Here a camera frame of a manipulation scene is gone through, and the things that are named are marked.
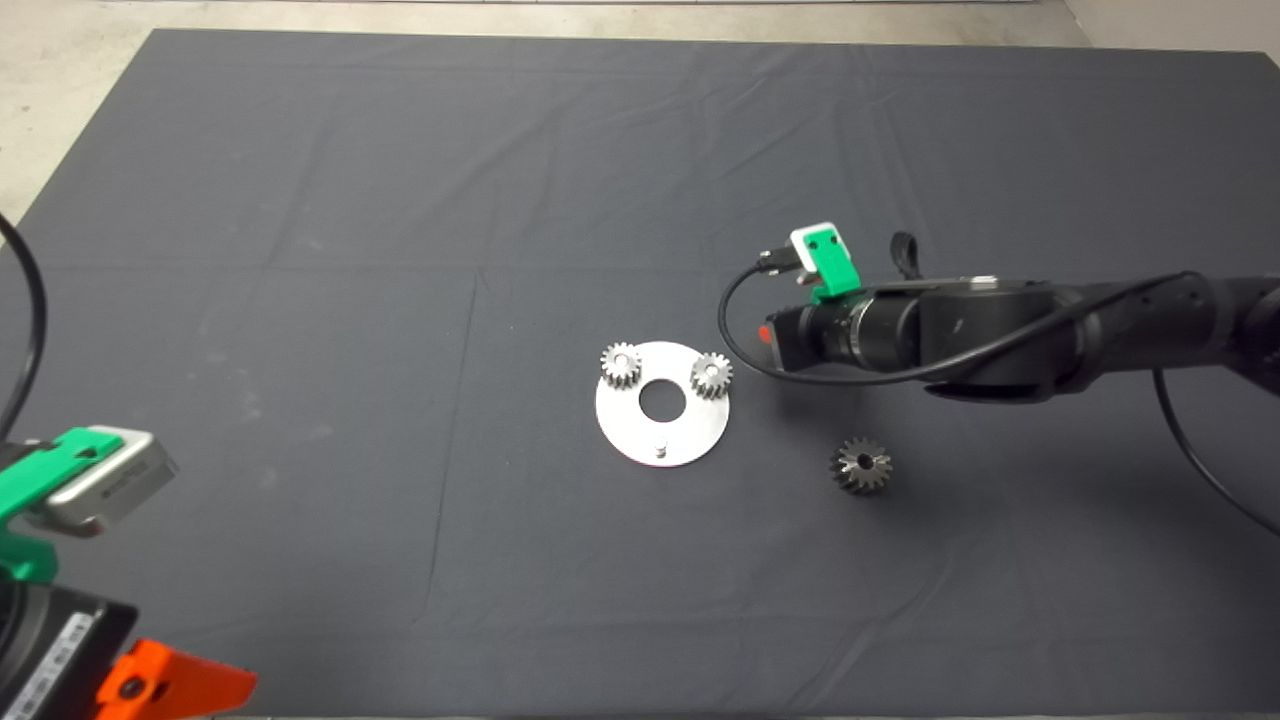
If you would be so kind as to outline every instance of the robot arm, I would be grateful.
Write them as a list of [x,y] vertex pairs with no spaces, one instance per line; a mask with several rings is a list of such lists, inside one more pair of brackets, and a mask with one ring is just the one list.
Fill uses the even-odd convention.
[[[817,283],[810,304],[767,318],[763,337],[776,366],[759,368],[731,337],[726,342],[780,379],[847,386],[919,379],[936,395],[983,402],[1079,392],[1108,372],[1197,365],[1231,368],[1280,395],[1280,275],[1178,273],[1083,286],[989,275],[923,279],[914,249],[914,238],[899,233],[893,255],[909,279],[864,287],[849,270],[833,225],[796,231],[788,246],[763,254],[735,281],[736,288],[751,274],[803,270],[801,281]],[[804,373],[828,363],[861,373]]]

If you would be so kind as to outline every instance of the gear teeth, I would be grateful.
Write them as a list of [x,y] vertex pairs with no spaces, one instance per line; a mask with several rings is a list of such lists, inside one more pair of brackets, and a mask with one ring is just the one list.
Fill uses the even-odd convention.
[[[870,456],[872,466],[860,465],[859,455]],[[846,441],[831,456],[831,473],[836,484],[851,495],[873,495],[884,489],[891,470],[892,459],[886,455],[884,447],[865,437]]]
[[689,383],[694,392],[704,400],[716,400],[728,392],[728,386],[733,382],[733,364],[719,352],[704,352],[689,374]]
[[623,389],[640,379],[640,351],[627,342],[614,342],[600,354],[600,377],[609,387]]

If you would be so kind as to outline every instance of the dark gray cloth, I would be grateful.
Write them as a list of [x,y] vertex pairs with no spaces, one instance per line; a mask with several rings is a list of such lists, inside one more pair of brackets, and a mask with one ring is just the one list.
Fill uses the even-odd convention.
[[[61,579],[270,714],[1280,710],[1280,543],[1146,375],[1002,407],[740,372],[672,470],[593,410],[608,342],[721,350],[724,281],[815,222],[873,281],[897,229],[933,275],[1280,269],[1277,127],[1257,54],[156,32],[23,223],[19,434],[146,428],[183,471]],[[733,325],[803,300],[753,281]],[[1280,515],[1280,404],[1171,386]],[[887,497],[828,480],[855,434]]]

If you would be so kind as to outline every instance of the green gripper bracket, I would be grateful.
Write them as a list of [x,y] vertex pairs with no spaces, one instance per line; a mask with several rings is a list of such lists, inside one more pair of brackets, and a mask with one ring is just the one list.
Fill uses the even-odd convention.
[[820,278],[813,288],[813,301],[829,302],[863,287],[863,279],[849,255],[836,225],[820,223],[791,233],[791,245],[800,254],[805,272]]
[[0,471],[0,569],[19,582],[54,579],[58,555],[52,543],[15,534],[9,523],[123,445],[118,436],[72,428],[49,447],[35,450]]

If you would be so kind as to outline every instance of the silver gear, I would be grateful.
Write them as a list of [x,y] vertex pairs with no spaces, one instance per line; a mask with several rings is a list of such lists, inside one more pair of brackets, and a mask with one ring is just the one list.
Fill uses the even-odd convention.
[[733,382],[733,365],[730,364],[728,357],[719,352],[699,355],[689,377],[694,392],[708,400],[722,397],[728,392],[731,382]]
[[845,442],[831,457],[836,484],[852,495],[873,495],[884,489],[893,465],[884,448],[870,438]]
[[627,342],[614,342],[600,355],[600,377],[614,388],[627,388],[640,379],[640,351]]

